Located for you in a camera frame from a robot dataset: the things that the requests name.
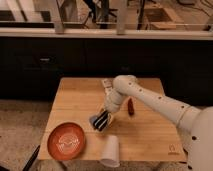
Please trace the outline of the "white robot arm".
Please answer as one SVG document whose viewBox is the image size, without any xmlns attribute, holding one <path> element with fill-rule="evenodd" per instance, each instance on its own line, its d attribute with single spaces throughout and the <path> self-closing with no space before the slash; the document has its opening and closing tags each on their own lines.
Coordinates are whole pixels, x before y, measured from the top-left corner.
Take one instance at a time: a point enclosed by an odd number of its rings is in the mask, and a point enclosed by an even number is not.
<svg viewBox="0 0 213 171">
<path fill-rule="evenodd" d="M 110 114 L 117 113 L 124 100 L 134 97 L 191 135 L 187 171 L 213 171 L 213 107 L 199 109 L 142 87 L 134 75 L 119 75 L 105 96 L 103 111 L 93 121 L 102 131 L 109 125 Z"/>
</svg>

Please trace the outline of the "white and tan gripper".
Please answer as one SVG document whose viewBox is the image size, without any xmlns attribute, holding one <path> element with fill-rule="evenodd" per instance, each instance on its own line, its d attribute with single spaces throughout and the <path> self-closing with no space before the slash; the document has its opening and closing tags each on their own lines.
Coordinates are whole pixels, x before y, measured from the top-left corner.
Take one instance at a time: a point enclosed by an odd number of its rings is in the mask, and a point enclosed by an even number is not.
<svg viewBox="0 0 213 171">
<path fill-rule="evenodd" d="M 113 121 L 113 115 L 106 108 L 101 109 L 100 116 L 95 121 L 95 128 L 102 131 L 105 127 L 109 126 Z"/>
</svg>

